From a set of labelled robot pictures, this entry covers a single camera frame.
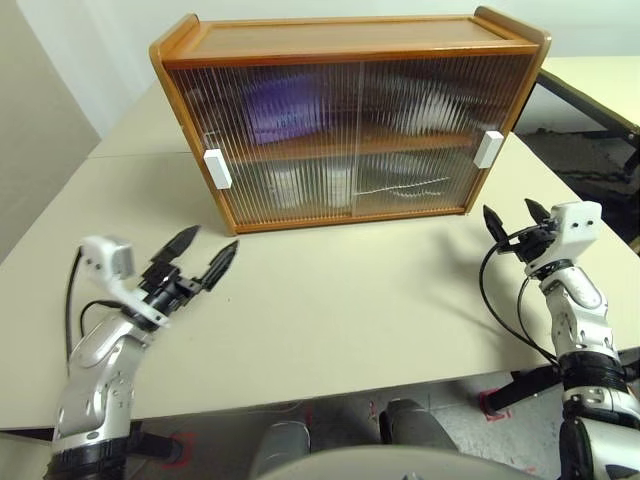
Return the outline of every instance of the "table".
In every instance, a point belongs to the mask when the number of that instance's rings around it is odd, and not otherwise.
[[[636,149],[625,165],[638,165],[640,56],[552,57],[537,82]]]
[[[50,426],[65,382],[63,296],[83,236],[118,234],[138,271],[177,231],[203,228],[180,259],[200,274],[231,241],[158,85],[78,169],[0,265],[0,428]],[[483,203],[509,231],[531,224],[522,199],[577,197],[514,135],[467,216],[255,233],[210,294],[157,335],[136,377],[135,418],[195,413],[436,381],[543,363],[492,320],[477,273],[492,241]],[[620,349],[640,344],[640,260],[608,228],[581,265],[609,298]],[[501,256],[487,288],[513,318],[523,265]],[[74,318],[103,297],[83,276]],[[524,314],[551,348],[542,295]],[[88,324],[100,312],[92,312]]]

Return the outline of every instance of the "floor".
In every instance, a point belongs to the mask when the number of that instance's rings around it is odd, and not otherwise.
[[[133,480],[244,480],[263,432],[281,420],[310,424],[312,452],[380,443],[378,414],[394,398],[411,398],[428,408],[461,452],[524,470],[544,479],[560,472],[558,432],[562,423],[561,391],[550,389],[511,407],[503,418],[488,419],[477,406],[480,392],[511,380],[507,373],[425,383],[346,396],[271,406],[232,414],[156,419],[144,429],[178,434],[192,442],[186,465],[167,468],[133,459]]]
[[[640,235],[640,167],[623,171],[631,146],[575,133],[539,131],[520,138],[580,198],[600,203],[603,220],[625,242]]]

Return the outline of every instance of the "robotic hand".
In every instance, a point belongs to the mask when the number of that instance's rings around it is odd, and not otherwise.
[[[216,255],[202,277],[182,277],[171,262],[187,249],[198,229],[190,227],[166,244],[134,290],[123,284],[134,273],[130,244],[113,237],[83,240],[75,265],[79,262],[121,307],[82,338],[69,358],[69,381],[58,408],[45,479],[124,478],[126,455],[132,449],[133,378],[142,355],[154,332],[169,326],[172,312],[202,290],[213,289],[236,253],[237,241]]]
[[[598,237],[601,207],[573,202],[549,213],[534,201],[526,203],[537,225],[516,234],[507,236],[487,206],[484,217],[494,248],[526,264],[525,274],[540,281],[551,312],[564,386],[561,478],[625,478],[640,471],[640,402],[627,387],[628,370],[614,348],[607,300],[575,265]]]

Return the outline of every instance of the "cable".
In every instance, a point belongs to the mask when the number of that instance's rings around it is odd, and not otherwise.
[[[540,345],[538,345],[538,343],[533,338],[531,338],[531,335],[529,335],[529,332],[527,332],[527,329],[524,327],[524,321],[522,320],[522,297],[524,296],[524,291],[527,288],[527,285],[529,285],[529,277],[525,277],[525,279],[522,281],[522,285],[520,286],[520,291],[518,292],[518,301],[516,302],[516,313],[518,315],[518,322],[520,323],[520,328],[522,328],[522,332],[529,339],[529,341],[535,344],[540,350],[544,350]],[[549,360],[550,363],[554,363],[554,362],[557,363],[557,359],[554,354],[552,354],[548,350],[544,350],[544,351],[547,352],[547,355],[549,355],[548,357],[545,355],[545,358]]]
[[[527,285],[529,285],[529,277],[524,277],[524,280],[522,281],[522,285],[520,285],[520,291],[518,292],[518,301],[516,302],[516,314],[518,315],[518,323],[520,324],[522,333],[524,333],[524,336],[527,337],[530,342],[535,343],[533,338],[531,338],[531,335],[529,335],[529,332],[527,332],[527,329],[524,328],[524,322],[522,321],[522,296],[524,295],[524,291],[527,288]]]
[[[503,241],[498,242],[493,247],[491,247],[489,249],[489,251],[487,252],[487,254],[485,255],[485,257],[482,259],[482,263],[480,264],[480,272],[478,274],[478,283],[479,283],[479,286],[480,286],[480,295],[482,295],[482,300],[484,301],[484,303],[487,306],[487,309],[489,310],[491,315],[493,315],[493,318],[495,318],[497,320],[497,322],[505,330],[507,330],[511,335],[513,335],[514,337],[516,337],[521,342],[525,343],[526,345],[529,345],[531,348],[536,350],[538,353],[540,353],[540,355],[542,355],[544,358],[546,358],[550,363],[552,363],[554,365],[557,365],[556,358],[551,353],[547,352],[545,349],[543,349],[540,346],[538,346],[537,343],[535,343],[535,342],[529,340],[528,338],[523,337],[522,335],[520,335],[518,332],[516,332],[514,329],[512,329],[509,325],[507,325],[500,318],[500,316],[497,314],[497,312],[495,311],[495,309],[491,305],[491,302],[489,302],[489,299],[487,298],[487,293],[485,292],[485,289],[484,289],[484,271],[485,271],[485,269],[487,267],[487,263],[489,262],[489,259],[498,250],[498,248],[500,248],[505,243],[508,243],[509,240],[512,240],[512,239],[516,238],[519,235],[522,235],[522,234],[528,233],[528,232],[532,232],[532,231],[537,230],[539,228],[541,228],[541,227],[539,225],[536,225],[536,226],[533,226],[533,227],[528,227],[528,228],[519,230],[519,231],[509,235]]]
[[[116,302],[115,300],[93,300],[87,303],[84,307],[82,307],[82,311],[80,311],[80,335],[84,338],[85,336],[85,328],[84,328],[84,314],[87,313],[94,305],[101,305],[107,308],[122,308],[122,303]]]
[[[64,339],[65,350],[67,354],[67,363],[69,362],[69,357],[71,357],[71,350],[73,346],[71,341],[71,295],[73,293],[73,283],[76,279],[78,264],[80,263],[81,257],[82,249],[78,248],[78,251],[76,252],[76,258],[73,260],[73,265],[71,265],[71,272],[69,274],[69,280],[67,281],[67,293],[64,302]]]

